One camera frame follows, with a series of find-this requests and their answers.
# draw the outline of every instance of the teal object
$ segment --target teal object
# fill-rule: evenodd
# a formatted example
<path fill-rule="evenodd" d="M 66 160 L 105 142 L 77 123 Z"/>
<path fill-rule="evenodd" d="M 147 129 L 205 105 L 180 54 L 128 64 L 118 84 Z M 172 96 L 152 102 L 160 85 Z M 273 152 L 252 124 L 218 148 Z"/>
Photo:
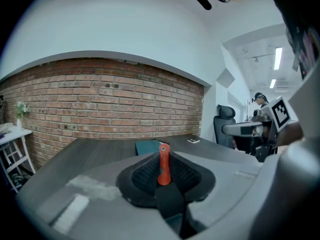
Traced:
<path fill-rule="evenodd" d="M 159 152 L 161 143 L 158 140 L 142 140 L 135 143 L 135 154 L 137 156 Z"/>

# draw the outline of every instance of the person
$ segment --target person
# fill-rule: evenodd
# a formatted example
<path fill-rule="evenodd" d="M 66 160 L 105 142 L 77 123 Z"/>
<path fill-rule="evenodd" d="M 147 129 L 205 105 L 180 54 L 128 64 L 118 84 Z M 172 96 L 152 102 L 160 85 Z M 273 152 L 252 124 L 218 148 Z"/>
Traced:
<path fill-rule="evenodd" d="M 294 69 L 300 72 L 302 80 L 316 65 L 320 54 L 320 26 L 315 14 L 318 0 L 274 0 L 280 10 L 287 31 L 286 35 L 292 47 L 295 59 Z M 269 135 L 269 129 L 263 129 L 263 135 Z M 304 136 L 299 122 L 289 123 L 279 132 L 276 146 L 287 146 Z"/>
<path fill-rule="evenodd" d="M 261 92 L 257 92 L 254 95 L 254 100 L 258 104 L 258 106 L 261 106 L 260 109 L 269 104 L 267 97 L 264 96 Z"/>

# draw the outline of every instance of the white side table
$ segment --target white side table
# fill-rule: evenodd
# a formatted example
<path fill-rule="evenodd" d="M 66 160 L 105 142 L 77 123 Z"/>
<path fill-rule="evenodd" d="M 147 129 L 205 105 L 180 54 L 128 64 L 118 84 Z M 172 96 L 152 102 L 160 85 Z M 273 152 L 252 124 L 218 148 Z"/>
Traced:
<path fill-rule="evenodd" d="M 28 150 L 27 150 L 27 146 L 26 146 L 26 139 L 25 139 L 25 136 L 26 135 L 29 135 L 31 134 L 32 131 L 31 130 L 28 130 L 28 129 L 24 129 L 22 128 L 22 130 L 19 130 L 18 127 L 16 127 L 15 125 L 12 125 L 9 127 L 9 133 L 5 134 L 4 137 L 2 139 L 0 139 L 0 151 L 3 151 L 4 153 L 4 157 L 5 159 L 7 160 L 8 164 L 9 164 L 9 167 L 6 168 L 2 159 L 1 159 L 1 156 L 0 156 L 0 163 L 1 163 L 1 167 L 4 171 L 4 174 L 5 176 L 7 177 L 8 181 L 10 182 L 11 186 L 13 187 L 14 191 L 16 193 L 18 193 L 18 190 L 16 188 L 16 186 L 13 184 L 10 176 L 9 176 L 9 173 L 14 169 L 14 168 L 17 168 L 18 171 L 20 172 L 18 166 L 20 164 L 22 164 L 24 161 L 28 160 L 29 162 L 29 165 L 32 169 L 32 172 L 35 174 L 36 171 L 35 171 L 35 168 L 31 162 L 31 159 L 29 157 L 29 153 L 28 153 Z M 25 156 L 23 156 L 18 148 L 18 145 L 16 143 L 16 139 L 19 139 L 21 138 L 22 140 L 22 145 L 23 145 L 23 149 L 24 149 L 24 154 Z M 12 142 L 13 143 L 13 146 L 15 148 L 15 151 L 12 152 L 11 150 L 11 147 L 9 146 L 9 149 L 10 149 L 10 154 L 7 153 L 6 149 L 8 148 L 8 146 L 6 146 L 6 144 L 8 144 L 9 142 Z M 18 154 L 19 156 L 19 160 L 16 161 L 15 157 L 14 157 L 14 154 Z M 10 161 L 10 156 L 12 156 L 13 158 L 13 161 L 14 163 L 12 163 Z"/>

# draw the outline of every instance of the black office chair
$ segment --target black office chair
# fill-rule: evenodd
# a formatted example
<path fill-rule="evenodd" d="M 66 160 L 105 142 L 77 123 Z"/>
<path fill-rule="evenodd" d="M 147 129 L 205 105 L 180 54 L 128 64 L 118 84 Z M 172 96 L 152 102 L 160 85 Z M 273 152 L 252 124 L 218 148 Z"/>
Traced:
<path fill-rule="evenodd" d="M 234 117 L 236 116 L 236 112 L 229 106 L 218 105 L 217 108 L 218 116 L 213 118 L 216 143 L 234 150 L 233 137 L 224 134 L 222 126 L 235 124 L 236 120 Z"/>

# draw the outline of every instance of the gray desk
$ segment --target gray desk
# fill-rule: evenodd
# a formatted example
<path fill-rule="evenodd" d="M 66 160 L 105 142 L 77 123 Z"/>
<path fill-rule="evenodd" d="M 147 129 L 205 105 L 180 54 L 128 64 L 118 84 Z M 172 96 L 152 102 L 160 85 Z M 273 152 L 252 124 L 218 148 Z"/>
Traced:
<path fill-rule="evenodd" d="M 192 144 L 193 135 L 157 138 L 170 144 L 171 151 L 237 164 L 256 165 L 255 157 L 201 139 Z M 76 176 L 98 166 L 134 157 L 137 140 L 77 139 L 40 168 L 22 187 L 16 200 L 24 210 L 35 211 L 51 195 Z"/>

